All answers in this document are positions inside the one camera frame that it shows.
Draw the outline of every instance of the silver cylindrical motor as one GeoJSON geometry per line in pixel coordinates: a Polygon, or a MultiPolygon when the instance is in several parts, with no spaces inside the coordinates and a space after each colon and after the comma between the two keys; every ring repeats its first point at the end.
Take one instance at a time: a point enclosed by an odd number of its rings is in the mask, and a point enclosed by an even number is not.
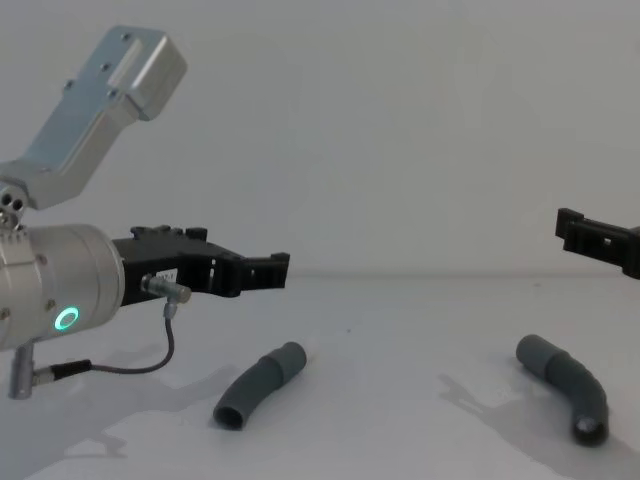
{"type": "Polygon", "coordinates": [[[122,260],[97,228],[0,230],[0,351],[100,326],[123,295],[122,260]]]}

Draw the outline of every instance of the green led ring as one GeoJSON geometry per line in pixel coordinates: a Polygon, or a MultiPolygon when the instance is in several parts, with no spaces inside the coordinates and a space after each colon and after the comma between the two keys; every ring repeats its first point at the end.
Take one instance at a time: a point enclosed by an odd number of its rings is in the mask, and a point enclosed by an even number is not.
{"type": "Polygon", "coordinates": [[[61,311],[56,317],[53,326],[61,332],[71,327],[80,317],[80,311],[76,307],[67,307],[61,311]]]}

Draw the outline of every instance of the curved pipe fitting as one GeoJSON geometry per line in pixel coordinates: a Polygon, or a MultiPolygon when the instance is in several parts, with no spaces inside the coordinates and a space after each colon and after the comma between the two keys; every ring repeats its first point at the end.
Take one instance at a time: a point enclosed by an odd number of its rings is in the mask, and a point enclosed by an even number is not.
{"type": "Polygon", "coordinates": [[[607,395],[584,365],[537,335],[520,340],[516,357],[527,370],[567,397],[573,407],[572,433],[579,444],[597,446],[607,439],[607,395]]]}
{"type": "Polygon", "coordinates": [[[213,419],[227,430],[242,430],[256,407],[289,383],[306,364],[307,353],[294,342],[265,355],[222,395],[213,410],[213,419]]]}

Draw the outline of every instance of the white wall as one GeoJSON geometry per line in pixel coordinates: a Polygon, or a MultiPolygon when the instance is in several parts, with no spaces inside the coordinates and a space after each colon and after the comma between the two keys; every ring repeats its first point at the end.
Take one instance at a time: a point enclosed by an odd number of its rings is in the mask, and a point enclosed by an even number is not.
{"type": "Polygon", "coordinates": [[[190,63],[80,199],[31,223],[203,224],[298,271],[610,271],[556,209],[640,224],[640,3],[59,0],[0,7],[0,145],[27,146],[105,31],[190,63]]]}

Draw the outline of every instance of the rubber tube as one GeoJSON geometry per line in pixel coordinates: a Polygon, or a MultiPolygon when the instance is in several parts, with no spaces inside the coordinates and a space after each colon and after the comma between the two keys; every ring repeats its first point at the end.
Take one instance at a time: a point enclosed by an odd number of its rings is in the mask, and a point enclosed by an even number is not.
{"type": "Polygon", "coordinates": [[[584,365],[537,335],[527,335],[520,340],[516,357],[527,370],[567,397],[573,407],[573,437],[579,444],[597,446],[607,439],[607,395],[584,365]]]}
{"type": "Polygon", "coordinates": [[[289,383],[306,364],[307,354],[295,342],[265,355],[222,395],[213,410],[214,421],[228,430],[242,430],[256,407],[289,383]]]}

